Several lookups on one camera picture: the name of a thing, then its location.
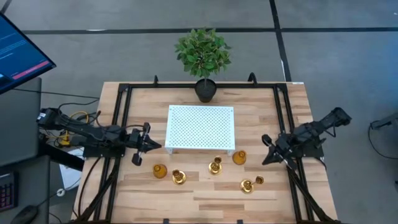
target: white pegboard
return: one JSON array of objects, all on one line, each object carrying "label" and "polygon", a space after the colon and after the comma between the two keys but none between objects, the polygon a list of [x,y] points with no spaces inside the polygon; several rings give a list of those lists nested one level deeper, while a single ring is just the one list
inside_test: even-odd
[{"label": "white pegboard", "polygon": [[166,149],[235,150],[234,108],[170,105]]}]

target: wooden tabletop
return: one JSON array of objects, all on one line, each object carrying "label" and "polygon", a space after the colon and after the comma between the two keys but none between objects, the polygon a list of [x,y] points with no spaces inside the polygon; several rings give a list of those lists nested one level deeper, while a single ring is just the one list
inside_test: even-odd
[{"label": "wooden tabletop", "polygon": [[[102,111],[99,121],[111,124],[119,83],[104,83],[98,109]],[[290,104],[295,125],[312,121],[305,86],[288,83]],[[283,96],[282,109],[287,123]],[[123,113],[122,103],[119,122]],[[169,105],[204,105],[193,89],[140,88],[134,89],[131,97],[127,125],[151,125],[150,137],[165,143]],[[233,106],[235,117],[236,150],[248,154],[244,165],[238,166],[232,158],[219,151],[175,150],[168,155],[164,148],[143,155],[140,167],[132,164],[135,149],[126,149],[121,161],[118,186],[114,201],[112,222],[115,223],[162,223],[169,218],[171,223],[293,223],[295,222],[292,196],[285,164],[262,166],[268,148],[261,141],[263,134],[273,140],[280,133],[274,94],[267,88],[219,88],[211,103],[206,105]],[[222,157],[223,171],[211,175],[208,164],[215,156]],[[78,190],[95,158],[86,160]],[[303,160],[308,188],[326,214],[337,218],[325,168],[315,159]],[[154,164],[165,164],[169,173],[163,179],[152,174]],[[97,194],[103,159],[91,174],[83,194],[83,211]],[[183,185],[172,182],[171,170],[180,169],[187,174]],[[262,185],[255,186],[252,194],[243,194],[239,183],[243,179],[264,178]],[[78,196],[75,210],[78,210]],[[303,218],[306,218],[301,193],[298,193]],[[108,195],[105,195],[101,217],[104,218]]]}]

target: gold candle holder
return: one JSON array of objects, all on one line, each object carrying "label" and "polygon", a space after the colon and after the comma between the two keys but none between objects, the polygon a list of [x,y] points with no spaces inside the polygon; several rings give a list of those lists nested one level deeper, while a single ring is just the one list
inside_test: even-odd
[{"label": "gold candle holder", "polygon": [[214,158],[214,162],[209,164],[209,172],[213,175],[218,175],[223,170],[223,166],[221,165],[221,157],[216,156]]},{"label": "gold candle holder", "polygon": [[232,156],[232,160],[236,165],[243,165],[246,162],[246,152],[244,150],[235,152]]},{"label": "gold candle holder", "polygon": [[254,191],[254,184],[262,184],[262,183],[264,183],[264,178],[261,176],[257,176],[255,182],[248,179],[244,179],[241,182],[241,190],[245,194],[250,194]]},{"label": "gold candle holder", "polygon": [[178,169],[173,170],[172,174],[173,182],[177,185],[182,185],[187,180],[187,175]]},{"label": "gold candle holder", "polygon": [[167,168],[163,164],[156,164],[154,165],[154,176],[156,178],[163,178],[167,175]]}]

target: concrete floor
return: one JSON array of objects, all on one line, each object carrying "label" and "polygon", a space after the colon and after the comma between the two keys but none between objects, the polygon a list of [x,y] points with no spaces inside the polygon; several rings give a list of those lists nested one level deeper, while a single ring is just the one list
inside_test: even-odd
[{"label": "concrete floor", "polygon": [[[0,8],[5,0],[0,0]],[[398,27],[396,0],[276,0],[282,28]],[[266,0],[13,0],[6,12],[22,30],[273,27]],[[215,80],[283,81],[273,32],[222,34],[233,46],[230,69]],[[42,75],[43,90],[99,96],[105,81],[194,80],[175,60],[181,34],[30,35],[58,67]],[[377,155],[371,121],[398,112],[398,32],[283,33],[292,81],[305,82],[314,119],[336,106],[353,118],[324,145],[328,178],[340,220],[396,223],[398,162]],[[42,106],[88,100],[43,95]],[[87,110],[94,111],[96,105]],[[65,112],[76,108],[65,108]],[[398,157],[391,128],[372,132],[376,147]],[[53,164],[52,190],[60,187]],[[70,218],[76,192],[52,200]]]}]

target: computer monitor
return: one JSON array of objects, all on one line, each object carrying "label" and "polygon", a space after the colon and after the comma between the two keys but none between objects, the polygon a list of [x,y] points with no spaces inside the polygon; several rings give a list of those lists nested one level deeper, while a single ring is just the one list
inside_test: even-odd
[{"label": "computer monitor", "polygon": [[0,94],[56,65],[0,13]]}]

